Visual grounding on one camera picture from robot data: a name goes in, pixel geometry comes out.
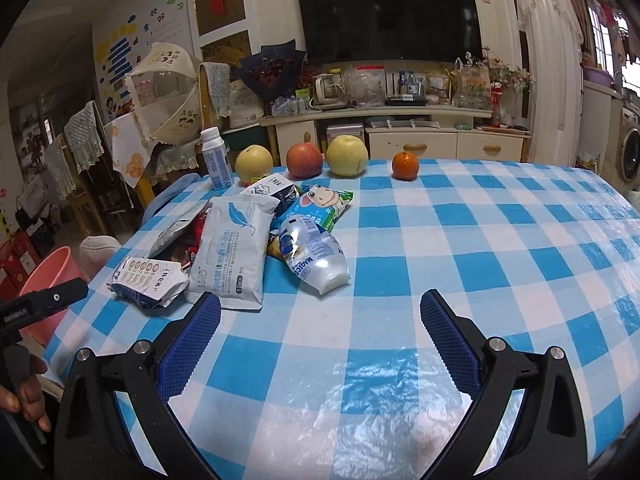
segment metal screw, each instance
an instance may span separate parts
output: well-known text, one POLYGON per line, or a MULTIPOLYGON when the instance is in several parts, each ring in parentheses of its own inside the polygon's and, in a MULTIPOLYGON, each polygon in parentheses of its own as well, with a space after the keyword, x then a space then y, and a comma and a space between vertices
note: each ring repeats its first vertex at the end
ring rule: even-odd
POLYGON ((496 352, 502 352, 505 348, 507 348, 507 343, 505 343, 499 337, 494 337, 492 339, 489 339, 489 346, 496 352))
POLYGON ((564 359, 564 350, 557 346, 552 347, 549 353, 553 359, 564 359))
POLYGON ((149 352, 149 349, 151 348, 151 345, 149 344, 149 341, 137 341, 134 345, 133 345, 133 351, 136 354, 146 354, 147 352, 149 352))
POLYGON ((89 357, 91 357, 91 350, 88 348, 81 348, 76 354, 76 359, 78 359, 78 361, 86 361, 89 357))

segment television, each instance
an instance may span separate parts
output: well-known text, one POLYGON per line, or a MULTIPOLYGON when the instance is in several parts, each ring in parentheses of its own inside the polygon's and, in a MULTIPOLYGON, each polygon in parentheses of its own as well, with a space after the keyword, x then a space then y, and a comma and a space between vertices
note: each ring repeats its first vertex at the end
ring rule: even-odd
POLYGON ((299 0, 311 64, 482 57, 476 0, 299 0))

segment human hand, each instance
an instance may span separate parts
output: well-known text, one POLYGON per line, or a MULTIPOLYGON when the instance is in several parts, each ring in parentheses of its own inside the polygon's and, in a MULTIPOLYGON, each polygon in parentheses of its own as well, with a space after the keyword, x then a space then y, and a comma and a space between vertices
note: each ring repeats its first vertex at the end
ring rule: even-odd
POLYGON ((10 413, 22 412, 28 422, 37 422, 42 431, 51 431, 51 422, 44 410, 44 395, 40 381, 36 374, 41 375, 47 371, 47 365, 35 355, 30 356, 31 375, 27 377, 16 397, 11 392, 0 386, 0 409, 10 413))

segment blue and white checkered tablecloth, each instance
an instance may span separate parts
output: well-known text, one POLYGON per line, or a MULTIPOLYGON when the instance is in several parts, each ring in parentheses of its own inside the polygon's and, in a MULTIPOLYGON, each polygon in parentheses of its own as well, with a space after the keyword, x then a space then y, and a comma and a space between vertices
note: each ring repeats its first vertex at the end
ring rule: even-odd
MULTIPOLYGON (((334 229, 351 283, 320 298, 267 258, 262 311, 224 311, 185 392, 170 401, 223 479, 419 478, 470 403, 420 322, 430 288, 516 350, 566 351, 590 460, 640 412, 640 221, 599 177, 424 160, 414 182, 393 180, 390 163, 376 161, 358 179, 325 170, 312 182, 356 192, 334 229)), ((55 373, 64 378, 82 347, 124 352, 186 314, 185 303, 143 312, 105 283, 124 256, 142 255, 210 196, 207 179, 180 194, 91 282, 46 349, 55 373)), ((133 439, 159 468, 125 397, 133 439)), ((513 424, 512 400, 487 463, 513 424)))

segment tangerine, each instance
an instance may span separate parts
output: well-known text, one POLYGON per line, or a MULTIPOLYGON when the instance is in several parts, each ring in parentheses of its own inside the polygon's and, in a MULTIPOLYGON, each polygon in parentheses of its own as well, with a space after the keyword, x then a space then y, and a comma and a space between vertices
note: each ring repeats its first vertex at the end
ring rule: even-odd
POLYGON ((420 171, 420 161, 413 153, 398 153, 391 163, 394 178, 398 180, 415 180, 420 171))

